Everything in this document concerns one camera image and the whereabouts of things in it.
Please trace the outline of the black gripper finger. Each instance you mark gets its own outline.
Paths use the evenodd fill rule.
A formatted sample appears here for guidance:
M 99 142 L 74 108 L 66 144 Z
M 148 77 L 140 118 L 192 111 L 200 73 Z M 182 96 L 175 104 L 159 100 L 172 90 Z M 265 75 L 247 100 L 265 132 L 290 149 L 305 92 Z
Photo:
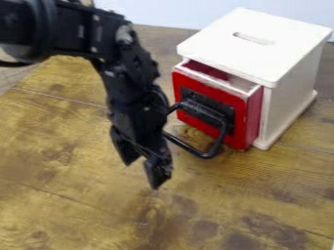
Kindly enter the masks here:
M 134 145 L 136 138 L 135 130 L 131 128 L 118 128 L 112 125 L 110 136 L 120 158 L 124 164 L 130 166 L 140 157 L 140 153 Z
M 171 179 L 172 177 L 172 158 L 171 155 L 152 155 L 148 154 L 144 157 L 143 169 L 152 189 L 159 189 L 159 187 Z

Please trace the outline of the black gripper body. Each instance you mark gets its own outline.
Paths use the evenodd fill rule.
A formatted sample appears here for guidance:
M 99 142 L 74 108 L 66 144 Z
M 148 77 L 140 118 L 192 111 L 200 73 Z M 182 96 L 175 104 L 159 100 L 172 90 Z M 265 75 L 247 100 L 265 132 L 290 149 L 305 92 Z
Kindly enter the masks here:
M 102 68 L 108 118 L 118 128 L 135 130 L 134 145 L 140 156 L 171 155 L 163 138 L 168 101 L 162 88 L 155 84 L 158 77 L 156 66 L 127 70 L 123 65 L 107 64 Z

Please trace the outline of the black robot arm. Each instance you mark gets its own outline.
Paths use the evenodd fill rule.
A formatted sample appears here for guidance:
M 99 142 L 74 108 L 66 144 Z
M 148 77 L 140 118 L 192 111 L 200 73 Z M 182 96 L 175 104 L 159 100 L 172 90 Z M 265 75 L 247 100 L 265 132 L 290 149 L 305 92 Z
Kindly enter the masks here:
M 158 62 L 124 16 L 80 0 L 0 0 L 0 49 L 21 67 L 61 55 L 90 61 L 107 93 L 111 139 L 123 162 L 144 159 L 150 186 L 172 176 L 163 138 L 168 100 L 155 83 Z

